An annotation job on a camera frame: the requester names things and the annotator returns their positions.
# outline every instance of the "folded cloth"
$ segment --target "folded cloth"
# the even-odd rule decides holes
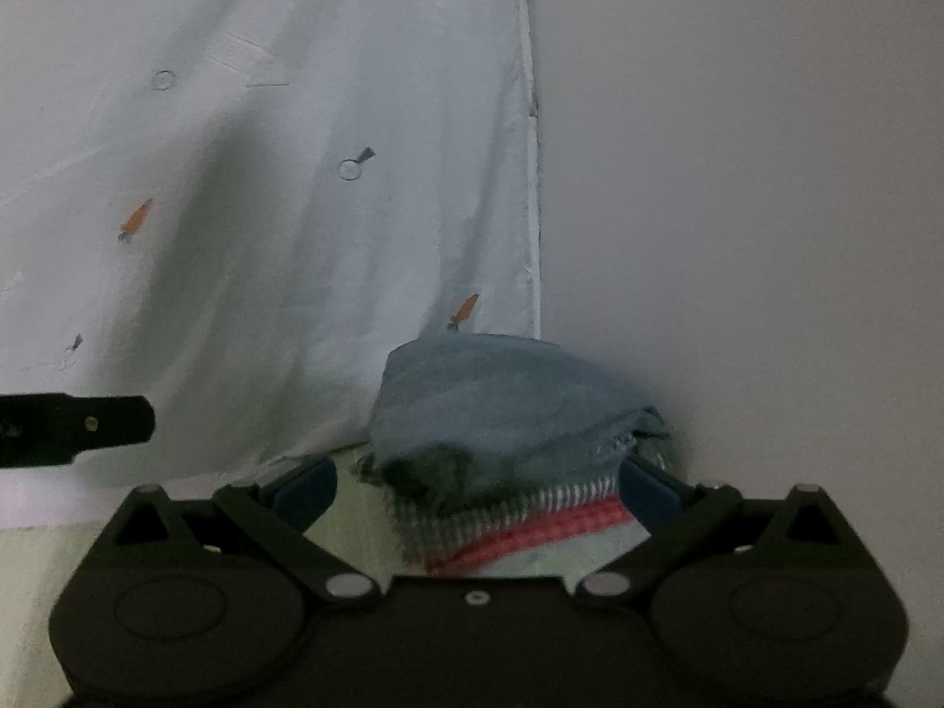
[[[671,466],[658,411],[623,378],[526,337],[447,333],[387,358],[365,473],[440,515],[610,476],[635,449]]]
[[[445,562],[428,562],[427,572],[436,576],[462,576],[519,551],[631,521],[632,514],[620,498],[610,496],[559,513],[536,516],[508,529],[489,532]]]
[[[464,578],[560,578],[569,592],[601,567],[632,551],[648,534],[637,519],[535,546],[470,569]]]
[[[617,492],[617,476],[597,477],[578,483],[551,485],[445,517],[394,494],[391,512],[403,561],[408,565],[436,565],[450,560],[485,535],[607,499]]]

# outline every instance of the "white wall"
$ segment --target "white wall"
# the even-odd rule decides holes
[[[532,0],[544,335],[690,475],[824,485],[944,703],[944,0]]]

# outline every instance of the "magnifying glass print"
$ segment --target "magnifying glass print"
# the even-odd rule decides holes
[[[357,159],[343,160],[343,162],[338,165],[338,177],[346,181],[356,181],[363,172],[363,163],[372,156],[376,156],[376,152],[368,147],[360,152],[360,156]]]

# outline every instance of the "circular cover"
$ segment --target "circular cover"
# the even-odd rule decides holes
[[[129,566],[129,556],[125,566],[77,572],[49,621],[75,686],[196,702],[248,686],[280,661],[304,621],[299,590],[253,560],[197,550],[193,567],[180,566],[179,552],[156,562],[150,546],[146,561],[159,567]]]
[[[889,675],[907,624],[881,574],[777,569],[752,552],[669,576],[650,607],[666,649],[745,700],[822,700]]]

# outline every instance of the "wrinkled fabric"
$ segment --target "wrinkled fabric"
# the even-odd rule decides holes
[[[610,527],[631,521],[632,514],[620,503],[618,496],[593,500],[582,506],[535,516],[521,524],[487,532],[445,562],[428,562],[427,571],[431,575],[455,578],[503,557],[579,535],[605,532]]]
[[[579,581],[647,540],[639,522],[519,551],[466,573],[469,578],[561,578],[573,593]]]
[[[527,337],[400,346],[368,431],[374,475],[440,514],[612,475],[631,449],[671,459],[662,417],[627,380]]]
[[[445,562],[489,532],[508,529],[530,519],[565,512],[612,497],[620,491],[618,477],[549,485],[481,508],[437,516],[412,500],[390,497],[391,521],[407,565]]]
[[[3,472],[0,524],[363,441],[471,295],[535,335],[523,0],[0,0],[0,42],[0,392],[157,413]]]

